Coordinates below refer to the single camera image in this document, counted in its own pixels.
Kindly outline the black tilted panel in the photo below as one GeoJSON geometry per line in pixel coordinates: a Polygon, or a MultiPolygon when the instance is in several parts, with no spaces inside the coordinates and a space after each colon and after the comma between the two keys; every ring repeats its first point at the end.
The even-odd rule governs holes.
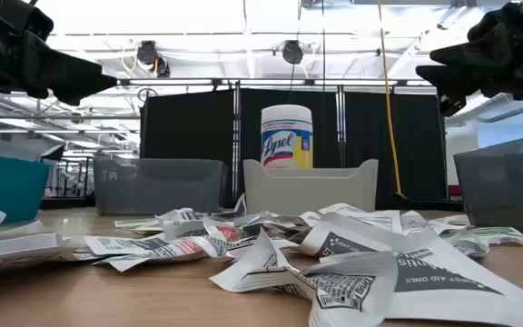
{"type": "Polygon", "coordinates": [[[64,144],[58,144],[52,148],[49,148],[45,152],[38,156],[38,160],[43,162],[44,160],[60,161],[64,156],[64,144]]]}

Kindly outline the teal plastic bin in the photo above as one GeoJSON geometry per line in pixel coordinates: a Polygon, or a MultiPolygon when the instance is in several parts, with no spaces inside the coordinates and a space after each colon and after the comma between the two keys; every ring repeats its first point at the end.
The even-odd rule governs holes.
{"type": "Polygon", "coordinates": [[[45,163],[0,156],[0,212],[6,223],[37,216],[49,175],[45,163]]]}

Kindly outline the smoky translucent plastic bin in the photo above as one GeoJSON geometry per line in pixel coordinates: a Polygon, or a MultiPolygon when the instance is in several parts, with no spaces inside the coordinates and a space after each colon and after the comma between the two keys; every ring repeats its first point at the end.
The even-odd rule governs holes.
{"type": "Polygon", "coordinates": [[[523,138],[454,156],[471,224],[523,232],[523,138]]]}
{"type": "Polygon", "coordinates": [[[94,195],[100,215],[151,215],[221,206],[225,163],[205,159],[94,159],[94,195]]]}

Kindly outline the black curtain partition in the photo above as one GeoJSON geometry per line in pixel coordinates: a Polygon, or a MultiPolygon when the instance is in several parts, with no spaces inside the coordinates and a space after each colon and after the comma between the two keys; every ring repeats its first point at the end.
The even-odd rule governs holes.
{"type": "Polygon", "coordinates": [[[398,207],[396,193],[413,203],[446,199],[445,128],[427,94],[242,88],[151,97],[141,111],[141,156],[212,159],[242,175],[242,162],[261,156],[261,111],[277,104],[311,110],[314,167],[379,161],[378,208],[398,207]]]}

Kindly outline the Lysol wipes canister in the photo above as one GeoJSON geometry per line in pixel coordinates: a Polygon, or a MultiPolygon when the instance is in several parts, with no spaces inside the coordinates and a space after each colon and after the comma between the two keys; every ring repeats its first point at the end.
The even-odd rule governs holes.
{"type": "Polygon", "coordinates": [[[311,110],[279,104],[261,110],[261,164],[265,169],[311,169],[311,110]]]}

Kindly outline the light grey plastic bin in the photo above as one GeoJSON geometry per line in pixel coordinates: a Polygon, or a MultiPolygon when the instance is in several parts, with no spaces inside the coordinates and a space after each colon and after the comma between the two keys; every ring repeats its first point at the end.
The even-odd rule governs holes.
{"type": "Polygon", "coordinates": [[[346,203],[372,212],[378,168],[376,159],[356,168],[315,169],[266,169],[255,160],[246,160],[243,173],[247,210],[298,215],[346,203]]]}

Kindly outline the antiseptic packet dark label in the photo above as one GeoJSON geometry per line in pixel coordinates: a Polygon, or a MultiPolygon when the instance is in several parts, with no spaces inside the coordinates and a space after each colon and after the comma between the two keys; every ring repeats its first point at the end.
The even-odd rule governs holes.
{"type": "Polygon", "coordinates": [[[389,319],[523,327],[523,290],[424,230],[391,244],[398,280],[389,319]]]}

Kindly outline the crumpled drug facts packet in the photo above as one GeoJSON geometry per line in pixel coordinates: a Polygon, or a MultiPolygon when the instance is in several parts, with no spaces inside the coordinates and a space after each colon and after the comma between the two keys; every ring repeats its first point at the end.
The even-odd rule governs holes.
{"type": "Polygon", "coordinates": [[[302,272],[315,289],[309,327],[377,327],[398,279],[389,252],[335,255],[302,272]]]}

